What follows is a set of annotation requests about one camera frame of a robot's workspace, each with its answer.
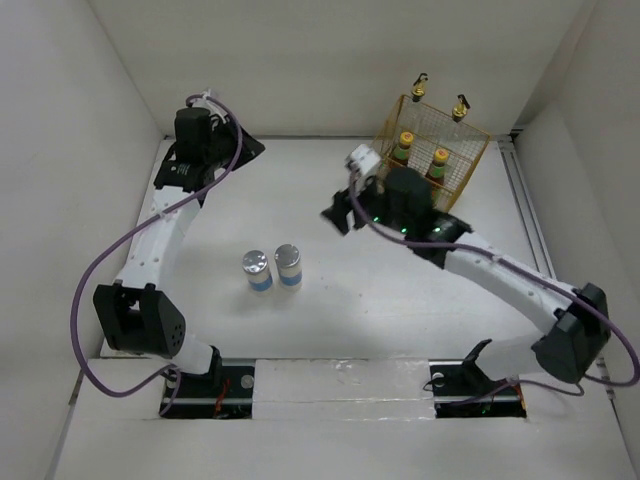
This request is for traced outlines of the glass oil bottle dark liquid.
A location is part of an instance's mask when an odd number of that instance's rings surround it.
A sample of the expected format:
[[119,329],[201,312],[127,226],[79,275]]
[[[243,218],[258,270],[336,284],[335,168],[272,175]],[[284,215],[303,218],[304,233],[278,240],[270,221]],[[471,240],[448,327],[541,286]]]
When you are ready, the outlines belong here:
[[429,76],[427,73],[420,73],[417,79],[413,82],[410,98],[412,103],[420,103],[426,94],[426,85],[429,80]]

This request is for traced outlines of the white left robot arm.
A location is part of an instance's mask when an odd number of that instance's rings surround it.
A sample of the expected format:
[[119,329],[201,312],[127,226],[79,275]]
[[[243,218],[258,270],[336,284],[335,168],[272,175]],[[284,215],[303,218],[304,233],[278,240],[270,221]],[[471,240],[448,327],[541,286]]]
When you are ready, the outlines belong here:
[[222,387],[220,353],[188,332],[164,289],[188,228],[218,181],[217,170],[237,170],[265,147],[207,97],[191,98],[177,111],[174,133],[153,182],[151,223],[138,233],[113,283],[96,287],[93,304],[111,349],[170,362],[208,397]]

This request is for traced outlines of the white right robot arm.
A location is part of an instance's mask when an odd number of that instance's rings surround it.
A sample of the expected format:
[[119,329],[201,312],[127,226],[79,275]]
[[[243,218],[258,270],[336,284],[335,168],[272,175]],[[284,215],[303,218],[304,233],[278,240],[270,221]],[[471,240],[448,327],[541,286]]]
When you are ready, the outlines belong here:
[[341,234],[370,226],[490,292],[534,325],[537,331],[530,337],[484,339],[464,357],[455,376],[473,393],[535,372],[577,385],[611,337],[602,289],[547,279],[500,254],[469,224],[437,210],[431,186],[413,169],[395,168],[382,182],[354,169],[348,187],[334,194],[321,215]]

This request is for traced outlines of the clear glass oil bottle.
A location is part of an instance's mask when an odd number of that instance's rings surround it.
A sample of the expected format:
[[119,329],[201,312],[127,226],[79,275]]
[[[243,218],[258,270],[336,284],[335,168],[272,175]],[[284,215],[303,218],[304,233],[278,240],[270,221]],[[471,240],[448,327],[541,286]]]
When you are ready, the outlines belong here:
[[453,106],[451,110],[451,119],[455,123],[460,123],[468,114],[470,109],[470,104],[464,94],[459,94],[457,96],[457,103]]

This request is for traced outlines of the brown sauce bottle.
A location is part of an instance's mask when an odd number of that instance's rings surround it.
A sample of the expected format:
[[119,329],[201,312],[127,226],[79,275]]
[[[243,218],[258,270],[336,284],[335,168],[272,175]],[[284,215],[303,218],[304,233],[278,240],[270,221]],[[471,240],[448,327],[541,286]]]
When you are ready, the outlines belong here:
[[406,167],[408,165],[413,143],[414,135],[412,132],[403,131],[400,133],[390,154],[392,167]]
[[445,184],[446,166],[449,160],[449,151],[445,148],[437,148],[434,151],[431,164],[425,178],[434,190],[440,189]]

